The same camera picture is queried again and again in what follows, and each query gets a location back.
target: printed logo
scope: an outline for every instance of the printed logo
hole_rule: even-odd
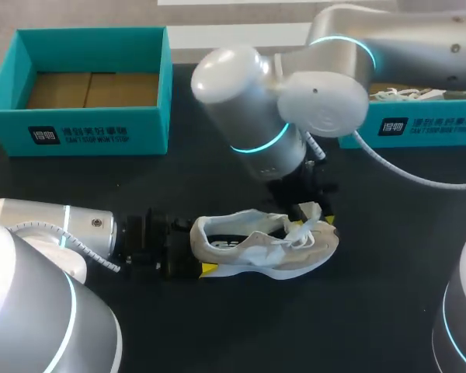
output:
[[[217,247],[219,249],[221,248],[227,248],[227,247],[235,247],[239,244],[240,242],[238,241],[214,241],[211,243],[212,246]]]
[[[378,136],[400,136],[404,133],[408,118],[384,118]]]
[[[59,145],[61,143],[52,126],[28,127],[28,130],[37,145]]]

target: open box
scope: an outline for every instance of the open box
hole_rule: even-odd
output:
[[[466,145],[466,99],[372,101],[359,134],[372,148]],[[339,143],[340,148],[360,147],[352,135]]]
[[[165,154],[171,99],[165,27],[17,30],[0,143],[9,156]]]

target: screw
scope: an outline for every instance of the screw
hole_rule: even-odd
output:
[[[100,219],[93,219],[93,220],[92,220],[92,225],[93,225],[94,227],[97,227],[97,228],[98,228],[98,227],[101,227],[101,226],[102,226],[102,221],[101,221]]]

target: shoe sole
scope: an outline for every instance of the shoe sole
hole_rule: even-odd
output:
[[[272,268],[262,268],[255,266],[232,266],[228,264],[218,264],[217,269],[208,274],[202,275],[201,278],[207,277],[230,277],[244,272],[257,272],[258,274],[265,274],[273,278],[274,280],[289,280],[291,278],[302,276],[312,270],[315,270],[319,266],[326,263],[326,261],[333,256],[333,253],[336,251],[336,248],[323,260],[320,260],[311,266],[299,268],[298,270],[274,270]]]

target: cardboard bottom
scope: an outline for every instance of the cardboard bottom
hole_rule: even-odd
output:
[[[38,73],[27,109],[157,106],[158,74]]]

